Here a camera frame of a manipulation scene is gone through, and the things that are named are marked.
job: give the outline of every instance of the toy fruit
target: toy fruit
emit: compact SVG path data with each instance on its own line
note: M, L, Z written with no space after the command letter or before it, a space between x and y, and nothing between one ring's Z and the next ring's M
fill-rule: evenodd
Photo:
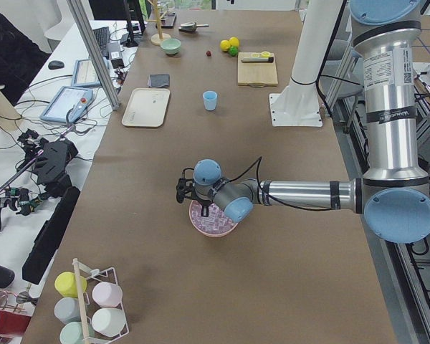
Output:
M229 43L228 40L223 39L220 42L220 49L223 50L224 52L227 52L229 50L229 48L231 47L231 43Z
M239 49L237 49L237 47L235 47L235 46L230 47L228 50L228 53L231 56L236 56L238 52L239 52Z
M239 38L237 37L231 37L229 39L229 43L231 46L239 48L239 45L241 44L241 42L239 41Z

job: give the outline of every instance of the red mug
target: red mug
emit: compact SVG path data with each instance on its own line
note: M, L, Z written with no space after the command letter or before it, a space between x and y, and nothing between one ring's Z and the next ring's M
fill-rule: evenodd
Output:
M31 317L0 310L0 335L23 336Z

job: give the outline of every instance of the black keyboard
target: black keyboard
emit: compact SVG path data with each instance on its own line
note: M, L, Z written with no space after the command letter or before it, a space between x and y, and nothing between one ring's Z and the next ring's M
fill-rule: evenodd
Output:
M110 41L110 31L108 27L100 27L99 29L93 29L94 37L97 40L100 48L100 54L108 58L107 43Z

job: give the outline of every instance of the computer mouse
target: computer mouse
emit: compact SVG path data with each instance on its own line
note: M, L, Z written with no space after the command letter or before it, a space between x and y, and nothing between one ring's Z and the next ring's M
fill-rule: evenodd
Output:
M48 68L50 68L51 70L58 70L59 68L64 68L64 62L57 60L51 61L48 64Z

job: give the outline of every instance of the black jacket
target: black jacket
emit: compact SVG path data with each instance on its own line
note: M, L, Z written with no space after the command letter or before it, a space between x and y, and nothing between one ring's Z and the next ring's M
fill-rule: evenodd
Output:
M0 85L10 103L16 104L48 57L0 13Z

